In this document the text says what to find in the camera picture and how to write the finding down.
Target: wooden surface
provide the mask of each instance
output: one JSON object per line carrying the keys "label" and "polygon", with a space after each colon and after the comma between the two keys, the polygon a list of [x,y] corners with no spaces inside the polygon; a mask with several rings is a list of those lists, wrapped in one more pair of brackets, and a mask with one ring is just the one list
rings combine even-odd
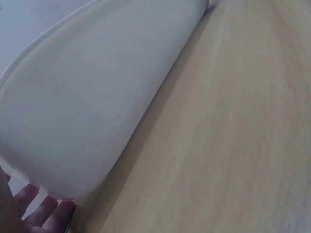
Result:
{"label": "wooden surface", "polygon": [[70,232],[311,232],[310,7],[209,10]]}

